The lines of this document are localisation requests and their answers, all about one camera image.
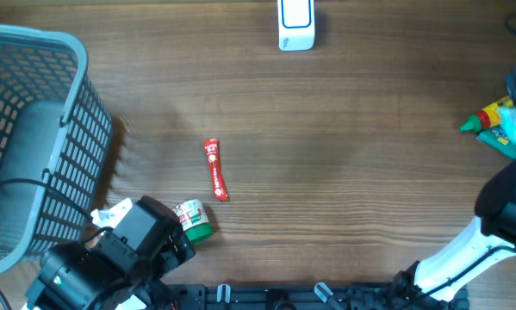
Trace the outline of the green lid jar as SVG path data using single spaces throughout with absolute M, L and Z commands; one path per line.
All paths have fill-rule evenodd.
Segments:
M 205 208 L 199 200 L 184 201 L 175 206 L 173 212 L 179 218 L 183 231 L 193 245 L 201 243 L 214 234 Z

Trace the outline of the teal tissue packet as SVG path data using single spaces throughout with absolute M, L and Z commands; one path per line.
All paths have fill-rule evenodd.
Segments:
M 516 144 L 516 108 L 498 108 L 497 112 L 501 118 L 500 127 L 508 139 Z

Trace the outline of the green cap sauce bottle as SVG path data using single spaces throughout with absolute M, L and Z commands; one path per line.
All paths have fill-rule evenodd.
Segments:
M 466 122 L 459 127 L 460 132 L 480 133 L 482 130 L 500 125 L 500 108 L 512 108 L 513 101 L 509 96 L 489 104 L 468 117 Z

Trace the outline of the green 3M gloves packet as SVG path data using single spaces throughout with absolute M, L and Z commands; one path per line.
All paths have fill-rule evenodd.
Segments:
M 477 139 L 482 143 L 493 147 L 508 158 L 516 159 L 516 143 L 513 143 L 500 127 L 491 127 L 481 131 Z

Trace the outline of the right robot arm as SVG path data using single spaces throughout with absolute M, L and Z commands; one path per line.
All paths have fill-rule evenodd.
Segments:
M 400 272 L 387 294 L 391 309 L 458 309 L 465 286 L 516 256 L 516 159 L 476 198 L 472 221 L 441 251 Z

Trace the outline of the red sachet stick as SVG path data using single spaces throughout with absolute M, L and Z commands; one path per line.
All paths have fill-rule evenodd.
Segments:
M 206 139 L 203 141 L 203 148 L 208 161 L 214 197 L 220 202 L 227 202 L 229 195 L 221 172 L 219 140 L 217 138 Z

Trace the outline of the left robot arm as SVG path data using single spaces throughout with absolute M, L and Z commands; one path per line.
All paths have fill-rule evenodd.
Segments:
M 131 297 L 146 309 L 171 309 L 163 276 L 196 254 L 179 218 L 144 195 L 93 246 L 55 245 L 26 292 L 28 309 L 116 309 Z

